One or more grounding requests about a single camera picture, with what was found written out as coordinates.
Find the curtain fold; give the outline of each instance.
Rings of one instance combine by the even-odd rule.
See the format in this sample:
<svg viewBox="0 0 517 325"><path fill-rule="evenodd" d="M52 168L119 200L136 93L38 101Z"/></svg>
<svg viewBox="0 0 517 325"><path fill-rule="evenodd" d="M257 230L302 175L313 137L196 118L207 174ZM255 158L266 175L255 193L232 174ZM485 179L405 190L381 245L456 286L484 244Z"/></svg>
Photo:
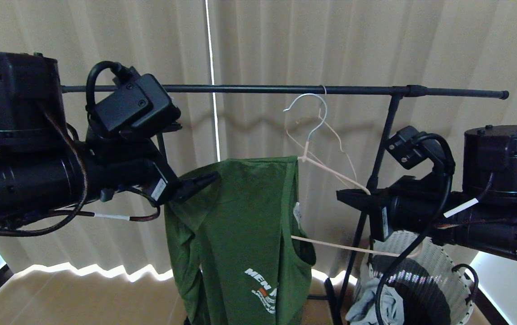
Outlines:
<svg viewBox="0 0 517 325"><path fill-rule="evenodd" d="M85 84L102 60L135 66L162 84L210 83L207 23L203 1L69 0L0 1L0 51L41 52L58 60L64 85ZM111 84L104 72L97 84ZM97 101L105 94L97 94ZM181 109L183 130L165 134L166 152L178 175L216 161L209 94L171 94ZM67 121L86 134L83 93L64 95ZM144 215L151 207L137 195L117 194L84 210ZM43 220L26 228L57 222ZM152 264L170 269L163 216L148 223L77 217L50 235L0 238L0 253L13 272L32 264L70 262L77 268L123 265L126 272Z"/></svg>
<svg viewBox="0 0 517 325"><path fill-rule="evenodd" d="M423 97L401 101L393 131L406 125L448 138L461 188L463 132L486 124L517 124L517 2L497 1L217 1L209 2L217 84L310 84L509 90L498 99ZM300 155L316 125L316 99L294 95L217 96L222 158ZM328 123L366 183L390 98L329 95ZM320 128L311 150L331 168L353 176L335 136ZM385 156L379 186L402 175L423 176L430 164L405 171ZM302 226L310 238L351 244L359 213L338 202L335 177L300 164ZM318 246L316 269L335 275L345 251ZM475 252L447 246L458 263Z"/></svg>

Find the green tank top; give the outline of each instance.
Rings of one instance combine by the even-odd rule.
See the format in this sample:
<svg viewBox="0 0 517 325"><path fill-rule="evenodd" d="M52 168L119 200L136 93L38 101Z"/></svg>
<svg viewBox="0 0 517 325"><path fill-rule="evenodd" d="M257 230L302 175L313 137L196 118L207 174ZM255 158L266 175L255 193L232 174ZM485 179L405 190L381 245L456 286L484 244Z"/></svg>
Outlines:
<svg viewBox="0 0 517 325"><path fill-rule="evenodd" d="M314 247L293 208L296 157L229 159L219 180L164 208L174 280L193 325L299 325Z"/></svg>

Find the laundry basket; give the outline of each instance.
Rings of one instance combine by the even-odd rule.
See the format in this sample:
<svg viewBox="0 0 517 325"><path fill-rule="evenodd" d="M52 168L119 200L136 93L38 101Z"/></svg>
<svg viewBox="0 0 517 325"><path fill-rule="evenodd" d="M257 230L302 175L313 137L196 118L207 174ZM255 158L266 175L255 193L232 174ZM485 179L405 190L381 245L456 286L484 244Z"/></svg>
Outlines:
<svg viewBox="0 0 517 325"><path fill-rule="evenodd" d="M417 238L408 231L393 233L386 242L374 241L376 251L401 253ZM367 255L362 264L360 279L355 289L355 301L361 298L361 288L372 278L380 278L395 257ZM462 325L473 313L467 280L462 272L452 272L449 255L429 239L415 257L405 259L387 285L395 288L403 298L405 324Z"/></svg>

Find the clothes rack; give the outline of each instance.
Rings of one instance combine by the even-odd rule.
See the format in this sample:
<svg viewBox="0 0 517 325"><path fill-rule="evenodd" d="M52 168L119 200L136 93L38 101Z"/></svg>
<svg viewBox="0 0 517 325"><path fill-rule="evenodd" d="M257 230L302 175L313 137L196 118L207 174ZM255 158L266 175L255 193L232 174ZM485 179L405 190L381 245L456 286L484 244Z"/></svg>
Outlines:
<svg viewBox="0 0 517 325"><path fill-rule="evenodd" d="M171 84L163 85L164 89L169 93L238 93L238 94L325 94L322 86L273 86L273 85L209 85L209 84ZM373 170L367 181L366 187L370 191L376 190L379 181L379 171L383 162L385 148L383 143L388 140L391 134L391 128L399 103L405 97L422 97L422 96L453 96L453 97L479 97L479 98L497 98L507 99L509 92L494 90L472 90L472 89L453 89L453 88L428 88L420 85L394 86L394 87L369 87L369 86L325 86L328 95L389 95L391 101L387 109L387 118L383 125L383 132L374 160ZM96 91L115 91L116 86L96 86ZM62 86L62 93L81 93L86 91L86 86ZM157 140L161 144L163 154L166 154L163 148L162 133L157 135ZM361 237L365 228L367 214L362 212L359 217L352 247L358 247L361 243ZM352 251L349 257L349 263L345 270L345 278L339 292L338 297L330 279L325 280L324 286L327 294L325 295L309 295L311 300L327 300L331 309L333 325L342 325L341 305L345 299L347 285L349 283L349 275L353 271L354 261L357 252Z"/></svg>

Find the white plastic basket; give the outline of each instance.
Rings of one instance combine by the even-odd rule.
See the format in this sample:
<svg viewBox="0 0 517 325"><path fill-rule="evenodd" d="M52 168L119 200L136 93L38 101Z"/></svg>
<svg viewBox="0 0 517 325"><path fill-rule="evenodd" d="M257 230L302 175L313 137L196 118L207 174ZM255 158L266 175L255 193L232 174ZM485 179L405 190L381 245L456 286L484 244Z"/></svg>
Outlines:
<svg viewBox="0 0 517 325"><path fill-rule="evenodd" d="M401 253L415 238L417 238L417 235L412 232L397 231L386 242L374 241L373 247L376 251ZM361 276L355 289L355 301L362 296L361 288L366 282L383 275L377 269L384 271L393 259L394 257L373 255L372 260L370 260L369 255L366 255L361 266ZM471 294L467 286L468 282L463 277L462 271L452 272L454 265L444 249L434 245L427 238L423 242L422 252L411 259L406 259L398 268L399 271L391 276L387 285L401 288L401 284L403 284L405 286L403 292L397 289L403 299L405 299L405 294L409 293L415 298L418 297L424 302L425 309L430 317L434 319L438 318L438 312L447 313L446 307L441 305L446 302L448 304L449 324L464 325L473 313L473 301L469 300L467 302Z"/></svg>

